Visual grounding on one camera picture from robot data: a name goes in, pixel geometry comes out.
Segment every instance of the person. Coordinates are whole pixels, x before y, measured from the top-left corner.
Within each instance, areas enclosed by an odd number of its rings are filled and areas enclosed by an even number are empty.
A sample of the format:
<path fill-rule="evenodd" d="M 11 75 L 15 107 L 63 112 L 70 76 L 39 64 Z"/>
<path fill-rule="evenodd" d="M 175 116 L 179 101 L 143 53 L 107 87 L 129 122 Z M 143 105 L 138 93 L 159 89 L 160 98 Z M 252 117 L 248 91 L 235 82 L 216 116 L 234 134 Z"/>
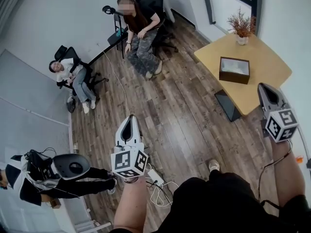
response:
<path fill-rule="evenodd" d="M 128 52 L 127 58 L 139 74 L 151 79 L 162 71 L 162 61 L 154 56 L 151 47 L 160 18 L 152 8 L 139 7 L 135 0 L 117 0 L 117 3 L 129 28 L 125 54 Z"/>
<path fill-rule="evenodd" d="M 289 143 L 271 140 L 273 159 L 289 151 Z M 210 161 L 209 181 L 191 178 L 174 192 L 171 211 L 158 229 L 161 232 L 310 232 L 311 214 L 305 183 L 291 152 L 275 164 L 279 217 L 265 212 L 250 185 L 234 173 L 221 173 Z M 147 191 L 142 176 L 124 186 L 112 233 L 142 233 L 146 218 Z"/>
<path fill-rule="evenodd" d="M 18 189 L 20 199 L 26 202 L 40 206 L 41 202 L 49 202 L 53 199 L 72 199 L 106 190 L 109 194 L 115 192 L 117 180 L 112 172 L 94 167 L 91 167 L 87 173 L 76 179 L 60 179 L 56 188 L 50 190 L 39 189 L 29 180 L 23 179 L 21 170 L 17 166 L 21 161 L 21 157 L 21 155 L 14 155 L 5 170 L 0 170 L 0 186 L 2 189 L 7 189 L 7 186 L 14 190 Z M 95 178 L 103 181 L 78 182 L 78 180 L 84 178 Z"/>
<path fill-rule="evenodd" d="M 54 60 L 49 64 L 49 70 L 57 74 L 57 86 L 72 84 L 85 114 L 89 112 L 87 99 L 91 101 L 91 109 L 96 107 L 96 96 L 84 82 L 87 68 L 89 68 L 88 64 L 73 58 L 63 59 L 61 62 Z"/>

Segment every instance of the power strip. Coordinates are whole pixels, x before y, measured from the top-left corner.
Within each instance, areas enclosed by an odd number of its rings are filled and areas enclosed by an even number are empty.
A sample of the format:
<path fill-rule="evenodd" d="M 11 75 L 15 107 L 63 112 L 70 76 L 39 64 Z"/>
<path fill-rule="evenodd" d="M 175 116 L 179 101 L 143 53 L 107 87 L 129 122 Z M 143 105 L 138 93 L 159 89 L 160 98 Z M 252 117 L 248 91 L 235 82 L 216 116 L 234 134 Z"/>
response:
<path fill-rule="evenodd" d="M 153 182 L 155 182 L 156 185 L 163 185 L 164 184 L 164 180 L 160 177 L 160 175 L 158 175 L 158 173 L 154 170 L 151 169 L 148 172 L 149 177 L 153 180 Z"/>

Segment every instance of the wooden floor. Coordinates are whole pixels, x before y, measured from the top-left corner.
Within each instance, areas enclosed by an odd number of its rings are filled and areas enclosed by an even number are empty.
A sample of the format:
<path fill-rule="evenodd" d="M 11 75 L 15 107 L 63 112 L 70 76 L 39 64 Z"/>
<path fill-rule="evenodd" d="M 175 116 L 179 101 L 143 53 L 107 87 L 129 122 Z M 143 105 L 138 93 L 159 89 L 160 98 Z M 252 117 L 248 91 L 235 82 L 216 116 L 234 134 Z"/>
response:
<path fill-rule="evenodd" d="M 208 180 L 207 164 L 215 158 L 223 172 L 242 176 L 258 196 L 260 171 L 271 161 L 271 146 L 262 138 L 260 128 L 261 110 L 229 122 L 214 96 L 221 87 L 193 54 L 208 42 L 179 16 L 173 32 L 176 38 L 172 43 L 179 53 L 160 50 L 163 71 L 150 81 L 138 75 L 116 48 L 107 53 L 126 91 L 129 114 L 137 116 L 143 140 L 151 148 L 152 163 L 166 181 L 181 184 L 190 177 Z M 105 56 L 93 68 L 109 82 L 97 87 L 100 101 L 94 111 L 85 115 L 79 105 L 72 114 L 73 142 L 79 144 L 79 152 L 92 166 L 110 170 L 115 132 L 126 117 L 125 97 Z M 265 172 L 261 182 L 261 198 L 277 202 L 273 168 Z M 112 196 L 106 192 L 85 196 L 92 218 L 113 222 L 121 194 L 117 189 Z M 276 214 L 269 206 L 265 209 Z M 169 206 L 160 208 L 149 201 L 145 232 L 155 231 L 169 211 Z"/>

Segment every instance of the black chair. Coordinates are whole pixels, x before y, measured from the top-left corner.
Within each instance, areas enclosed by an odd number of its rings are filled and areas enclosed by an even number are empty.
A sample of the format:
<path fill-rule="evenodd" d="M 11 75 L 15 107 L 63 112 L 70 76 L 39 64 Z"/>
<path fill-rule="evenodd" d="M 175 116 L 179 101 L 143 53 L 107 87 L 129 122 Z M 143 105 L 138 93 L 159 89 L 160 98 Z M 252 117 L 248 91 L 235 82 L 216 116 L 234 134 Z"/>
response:
<path fill-rule="evenodd" d="M 61 45 L 61 47 L 57 50 L 56 54 L 54 55 L 54 58 L 55 60 L 57 61 L 62 61 L 64 59 L 79 59 L 80 60 L 80 63 L 83 64 L 85 67 L 86 67 L 86 76 L 84 78 L 84 82 L 87 84 L 88 88 L 94 92 L 94 95 L 99 99 L 99 97 L 97 96 L 97 93 L 95 91 L 95 86 L 102 82 L 102 81 L 109 81 L 109 79 L 106 79 L 106 78 L 103 78 L 101 80 L 96 80 L 96 77 L 97 76 L 100 76 L 101 74 L 99 72 L 95 73 L 94 76 L 92 76 L 92 71 L 93 69 L 91 69 L 88 64 L 86 63 L 83 63 L 81 61 L 81 59 L 78 57 L 76 51 L 73 49 L 73 47 L 70 47 L 70 48 L 66 48 L 64 47 L 63 45 Z M 63 85 L 69 89 L 72 89 L 72 94 L 74 96 L 76 96 L 76 92 L 74 91 L 73 87 L 72 87 L 72 84 L 70 85 Z"/>
<path fill-rule="evenodd" d="M 121 42 L 122 58 L 124 58 L 123 40 L 126 39 L 127 36 L 128 36 L 128 33 L 127 33 L 128 28 L 126 27 L 124 29 L 124 32 L 122 32 L 121 17 L 119 15 L 117 15 L 117 14 L 114 14 L 113 15 L 113 19 L 114 19 L 114 22 L 115 22 L 115 31 L 116 32 L 108 38 L 108 42 L 109 42 L 109 44 L 111 46 L 117 45 L 117 50 L 119 50 L 118 49 L 118 44 Z"/>
<path fill-rule="evenodd" d="M 175 47 L 172 44 L 164 42 L 166 39 L 170 37 L 174 37 L 172 33 L 169 33 L 166 30 L 166 27 L 164 25 L 165 22 L 165 12 L 163 10 L 163 0 L 135 0 L 140 6 L 149 6 L 152 8 L 160 17 L 161 21 L 159 25 L 157 25 L 158 33 L 152 42 L 152 47 L 154 48 L 154 52 L 156 53 L 156 50 L 158 47 L 168 47 L 173 48 L 175 52 L 178 52 L 177 47 Z"/>

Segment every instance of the white shirt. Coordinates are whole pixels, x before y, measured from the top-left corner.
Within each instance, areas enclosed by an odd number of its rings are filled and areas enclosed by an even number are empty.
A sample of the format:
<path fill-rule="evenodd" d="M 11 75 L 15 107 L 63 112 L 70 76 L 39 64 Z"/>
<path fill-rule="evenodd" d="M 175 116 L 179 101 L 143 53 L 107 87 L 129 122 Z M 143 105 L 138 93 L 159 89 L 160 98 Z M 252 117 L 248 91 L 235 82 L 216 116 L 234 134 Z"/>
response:
<path fill-rule="evenodd" d="M 71 59 L 64 59 L 60 62 L 63 67 L 64 67 L 64 71 L 60 71 L 57 73 L 57 78 L 56 81 L 57 82 L 62 82 L 63 80 L 68 80 L 69 78 L 69 72 L 70 69 L 73 67 L 73 58 Z M 78 65 L 76 67 L 76 69 L 72 72 L 73 77 L 77 76 L 77 74 L 79 73 L 79 71 L 83 68 L 83 65 Z"/>

